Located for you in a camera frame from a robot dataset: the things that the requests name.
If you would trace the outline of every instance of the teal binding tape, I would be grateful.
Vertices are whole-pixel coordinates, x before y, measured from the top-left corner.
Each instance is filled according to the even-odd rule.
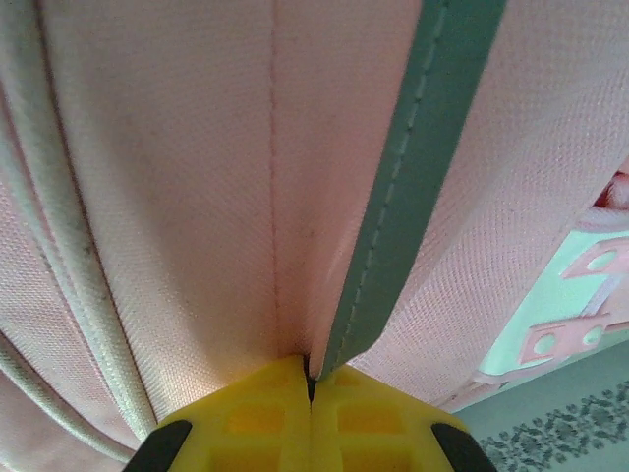
[[[367,350],[384,329],[426,232],[504,4],[423,4],[321,378]]]

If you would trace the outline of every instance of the floral border pattern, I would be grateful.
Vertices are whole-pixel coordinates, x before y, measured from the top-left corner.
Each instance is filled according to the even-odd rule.
[[[580,405],[550,411],[545,418],[534,418],[479,443],[499,472],[542,472],[570,457],[587,455],[591,448],[627,441],[628,421],[626,381],[616,391],[582,398]]]

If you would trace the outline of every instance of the teal strap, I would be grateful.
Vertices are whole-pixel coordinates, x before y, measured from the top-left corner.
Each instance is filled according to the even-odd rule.
[[[320,376],[393,310],[457,148],[506,0],[425,0]]]

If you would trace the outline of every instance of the pink plastic loop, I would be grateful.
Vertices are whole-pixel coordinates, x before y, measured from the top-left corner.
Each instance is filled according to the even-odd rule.
[[[597,266],[597,260],[609,255],[609,261]],[[582,277],[596,273],[629,273],[629,238],[599,241],[565,269],[563,278]]]
[[[611,314],[603,313],[532,326],[520,352],[520,364],[594,349],[611,320]]]

